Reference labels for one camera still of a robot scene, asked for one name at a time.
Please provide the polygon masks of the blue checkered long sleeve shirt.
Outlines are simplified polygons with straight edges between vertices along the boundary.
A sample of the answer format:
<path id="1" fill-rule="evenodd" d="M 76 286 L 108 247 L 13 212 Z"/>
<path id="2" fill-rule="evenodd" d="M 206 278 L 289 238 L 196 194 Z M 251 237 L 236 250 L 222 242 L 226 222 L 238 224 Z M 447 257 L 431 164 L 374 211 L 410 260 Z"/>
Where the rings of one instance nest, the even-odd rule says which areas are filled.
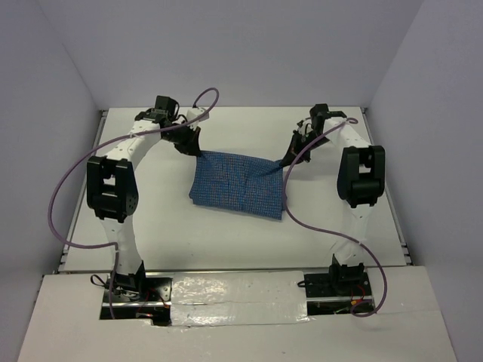
<path id="1" fill-rule="evenodd" d="M 189 192 L 193 204 L 280 220 L 283 170 L 277 161 L 203 151 Z"/>

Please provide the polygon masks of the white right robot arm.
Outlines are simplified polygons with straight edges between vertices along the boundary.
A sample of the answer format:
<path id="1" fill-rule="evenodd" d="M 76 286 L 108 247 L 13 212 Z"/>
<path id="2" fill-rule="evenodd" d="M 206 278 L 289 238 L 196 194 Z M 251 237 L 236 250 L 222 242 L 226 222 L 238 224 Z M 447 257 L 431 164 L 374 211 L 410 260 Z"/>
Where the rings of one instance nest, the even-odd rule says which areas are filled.
<path id="1" fill-rule="evenodd" d="M 328 276 L 328 286 L 337 295 L 348 293 L 355 279 L 347 269 L 359 269 L 363 264 L 363 247 L 368 218 L 385 189 L 386 153 L 374 146 L 353 127 L 358 121 L 342 111 L 331 111 L 318 103 L 309 110 L 309 117 L 297 123 L 288 150 L 280 167 L 293 167 L 310 162 L 311 151 L 332 143 L 340 151 L 337 174 L 337 194 L 343 202 L 343 221 L 332 257 L 332 266 L 341 269 Z"/>

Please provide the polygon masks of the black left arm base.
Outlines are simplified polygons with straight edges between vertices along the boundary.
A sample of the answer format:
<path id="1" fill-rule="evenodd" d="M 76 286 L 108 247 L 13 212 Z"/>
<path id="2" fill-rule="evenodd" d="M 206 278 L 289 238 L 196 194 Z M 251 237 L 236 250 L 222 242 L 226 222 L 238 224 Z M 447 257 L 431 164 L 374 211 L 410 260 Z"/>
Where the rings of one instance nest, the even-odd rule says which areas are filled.
<path id="1" fill-rule="evenodd" d="M 105 290 L 100 319 L 112 320 L 113 311 L 116 320 L 146 320 L 155 326 L 170 326 L 172 287 L 172 278 L 150 275 L 142 292 L 122 290 L 120 287 L 114 289 L 111 305 L 109 291 Z"/>

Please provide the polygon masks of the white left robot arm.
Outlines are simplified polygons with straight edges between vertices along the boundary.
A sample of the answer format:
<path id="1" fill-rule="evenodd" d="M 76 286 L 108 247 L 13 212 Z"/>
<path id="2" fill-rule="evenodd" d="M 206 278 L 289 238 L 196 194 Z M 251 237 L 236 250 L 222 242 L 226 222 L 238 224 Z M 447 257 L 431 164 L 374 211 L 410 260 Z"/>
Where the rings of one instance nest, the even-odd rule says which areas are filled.
<path id="1" fill-rule="evenodd" d="M 127 139 L 104 156 L 87 162 L 87 203 L 110 243 L 115 243 L 116 271 L 113 286 L 130 300 L 142 299 L 148 290 L 143 260 L 138 252 L 133 214 L 139 203 L 135 170 L 158 142 L 165 140 L 184 155 L 200 156 L 198 123 L 209 118 L 206 109 L 190 108 L 178 114 L 179 104 L 170 97 L 156 97 L 155 105 L 134 119 Z"/>

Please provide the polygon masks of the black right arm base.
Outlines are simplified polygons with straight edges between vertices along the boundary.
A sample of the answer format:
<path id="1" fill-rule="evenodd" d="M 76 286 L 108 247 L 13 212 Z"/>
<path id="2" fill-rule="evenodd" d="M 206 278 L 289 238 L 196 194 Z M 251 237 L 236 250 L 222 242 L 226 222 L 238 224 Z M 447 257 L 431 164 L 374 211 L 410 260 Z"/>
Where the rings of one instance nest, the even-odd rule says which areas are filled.
<path id="1" fill-rule="evenodd" d="M 331 314 L 370 314 L 374 301 L 363 262 L 341 265 L 335 256 L 327 271 L 305 274 L 297 283 L 305 290 L 309 316 Z"/>

